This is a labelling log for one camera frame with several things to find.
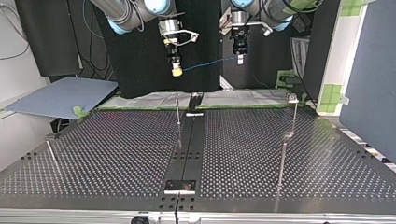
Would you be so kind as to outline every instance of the perforated metal table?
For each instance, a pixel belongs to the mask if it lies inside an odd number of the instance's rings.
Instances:
[[[292,116],[291,108],[207,110],[178,126],[176,111],[96,112],[0,173],[0,222],[6,209],[371,214],[396,222],[396,174],[309,108],[298,110],[277,186]],[[165,195],[167,180],[195,180],[195,194]]]

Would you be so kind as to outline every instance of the black panel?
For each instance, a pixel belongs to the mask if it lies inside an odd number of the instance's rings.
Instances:
[[[75,74],[78,51],[65,0],[16,0],[41,76]]]
[[[230,6],[230,1],[221,2],[225,11]],[[292,68],[290,38],[294,33],[294,28],[290,25],[282,32],[274,31],[265,37],[261,27],[251,27],[247,40],[249,50],[244,64],[238,65],[236,61],[224,63],[222,74],[225,79],[237,89],[266,89],[266,86],[273,88],[276,85],[277,71]],[[224,58],[235,57],[230,34],[223,37],[222,53]],[[266,86],[256,81],[253,75]]]
[[[396,162],[396,1],[370,4],[346,90],[341,122]]]
[[[304,84],[314,100],[319,96],[339,6],[340,0],[323,1],[315,13],[304,70]]]
[[[197,43],[181,48],[184,68],[219,58],[220,2],[211,0],[176,0],[177,11],[184,28],[200,33]],[[108,26],[104,14],[96,15],[105,37],[111,62],[123,97],[134,98],[161,90],[216,91],[219,88],[219,65],[201,67],[174,78],[166,58],[166,48],[158,30],[158,20],[148,22],[146,30],[116,35]]]

